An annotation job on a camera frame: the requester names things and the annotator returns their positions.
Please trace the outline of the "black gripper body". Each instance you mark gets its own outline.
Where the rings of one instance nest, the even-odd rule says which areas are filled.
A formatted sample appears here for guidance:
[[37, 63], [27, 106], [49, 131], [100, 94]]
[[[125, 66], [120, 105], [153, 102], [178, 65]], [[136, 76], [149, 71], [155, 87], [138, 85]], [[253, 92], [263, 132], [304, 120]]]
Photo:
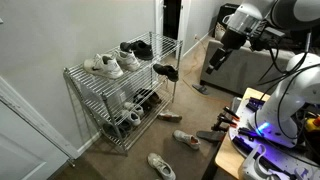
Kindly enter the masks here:
[[209, 61], [211, 70], [218, 70], [228, 59], [233, 50], [238, 50], [246, 42], [247, 37], [231, 29], [227, 29], [221, 39], [222, 47], [218, 48]]

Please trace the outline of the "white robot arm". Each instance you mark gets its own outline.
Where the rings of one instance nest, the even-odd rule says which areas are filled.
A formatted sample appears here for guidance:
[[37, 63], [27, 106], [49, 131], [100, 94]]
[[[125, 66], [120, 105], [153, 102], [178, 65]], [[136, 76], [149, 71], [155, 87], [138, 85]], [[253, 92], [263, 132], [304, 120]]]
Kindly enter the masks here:
[[[208, 74], [220, 68], [232, 51], [253, 38], [264, 21], [276, 28], [299, 31], [320, 24], [320, 0], [243, 0], [227, 20], [227, 30], [210, 59]], [[320, 101], [319, 56], [304, 51], [292, 57], [286, 66], [286, 77], [262, 108], [248, 123], [264, 138], [292, 148], [297, 144], [298, 128], [291, 116], [306, 103]]]

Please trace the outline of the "round robot base plate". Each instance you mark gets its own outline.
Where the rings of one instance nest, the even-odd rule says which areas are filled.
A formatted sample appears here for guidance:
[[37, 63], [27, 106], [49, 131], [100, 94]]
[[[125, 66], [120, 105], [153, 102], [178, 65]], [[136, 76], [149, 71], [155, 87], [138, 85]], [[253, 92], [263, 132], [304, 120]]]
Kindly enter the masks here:
[[232, 145], [244, 157], [242, 162], [258, 144], [262, 144], [266, 152], [259, 163], [264, 170], [276, 173], [280, 180], [320, 180], [320, 169], [316, 167], [315, 162], [305, 157], [303, 151], [297, 148], [287, 148], [267, 141], [263, 137], [263, 133], [272, 134], [269, 123], [259, 125], [257, 130], [250, 127], [248, 119], [255, 113], [246, 107], [248, 103], [249, 99], [243, 99], [239, 103], [236, 114], [240, 117], [240, 121], [236, 128], [229, 129]]

